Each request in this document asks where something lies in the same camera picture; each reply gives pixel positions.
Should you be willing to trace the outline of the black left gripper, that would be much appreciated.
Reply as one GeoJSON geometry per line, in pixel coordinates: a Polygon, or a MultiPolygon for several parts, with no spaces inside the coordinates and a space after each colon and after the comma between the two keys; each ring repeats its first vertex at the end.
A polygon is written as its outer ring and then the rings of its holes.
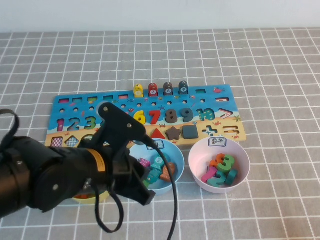
{"type": "Polygon", "coordinates": [[[150,171],[130,155],[130,150],[125,149],[114,156],[109,173],[108,189],[112,193],[142,206],[149,205],[154,199],[156,193],[144,184],[150,171]]]}

